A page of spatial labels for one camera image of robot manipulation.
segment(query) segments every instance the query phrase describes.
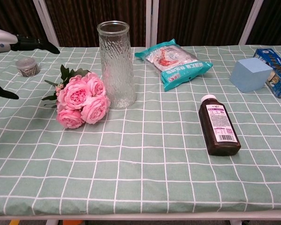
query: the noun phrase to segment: teal plastic bag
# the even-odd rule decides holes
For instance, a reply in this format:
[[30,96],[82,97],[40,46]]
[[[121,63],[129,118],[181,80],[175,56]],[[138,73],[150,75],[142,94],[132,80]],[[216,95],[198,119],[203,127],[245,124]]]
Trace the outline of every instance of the teal plastic bag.
[[206,73],[213,66],[212,63],[202,62],[183,50],[176,44],[175,39],[157,44],[143,52],[136,52],[134,55],[153,65],[160,73],[164,91]]

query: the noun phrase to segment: green checkered tablecloth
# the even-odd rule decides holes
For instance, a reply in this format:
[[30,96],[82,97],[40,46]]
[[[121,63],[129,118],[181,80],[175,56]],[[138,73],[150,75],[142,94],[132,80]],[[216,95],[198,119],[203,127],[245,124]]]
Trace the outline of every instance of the green checkered tablecloth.
[[[281,99],[229,81],[257,47],[185,47],[214,66],[168,92],[133,59],[135,104],[76,130],[44,106],[53,93],[44,80],[58,82],[61,64],[101,75],[98,48],[0,53],[0,86],[20,96],[0,98],[0,215],[281,210]],[[31,78],[15,67],[26,56],[41,68]],[[227,107],[242,145],[235,156],[207,154],[198,108],[208,93]]]

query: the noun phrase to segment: blue box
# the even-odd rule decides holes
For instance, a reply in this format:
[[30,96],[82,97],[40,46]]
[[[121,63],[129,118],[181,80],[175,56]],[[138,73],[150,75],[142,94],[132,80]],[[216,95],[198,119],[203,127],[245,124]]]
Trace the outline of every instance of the blue box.
[[272,68],[257,58],[236,62],[230,81],[241,91],[261,89],[272,72]]
[[281,98],[281,58],[271,48],[258,48],[254,57],[273,68],[266,84],[277,98]]

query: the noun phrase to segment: glass vase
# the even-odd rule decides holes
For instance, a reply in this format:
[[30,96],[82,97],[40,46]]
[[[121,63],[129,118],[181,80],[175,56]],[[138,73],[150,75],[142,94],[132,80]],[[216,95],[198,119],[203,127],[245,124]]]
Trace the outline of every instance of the glass vase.
[[129,25],[107,21],[97,26],[102,78],[111,108],[123,109],[135,102]]

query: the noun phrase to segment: bottle label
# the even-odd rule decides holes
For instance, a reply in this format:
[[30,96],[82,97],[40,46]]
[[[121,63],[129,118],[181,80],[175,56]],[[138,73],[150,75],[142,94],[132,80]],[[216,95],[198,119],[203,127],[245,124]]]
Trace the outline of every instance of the bottle label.
[[217,142],[237,142],[222,105],[206,105]]

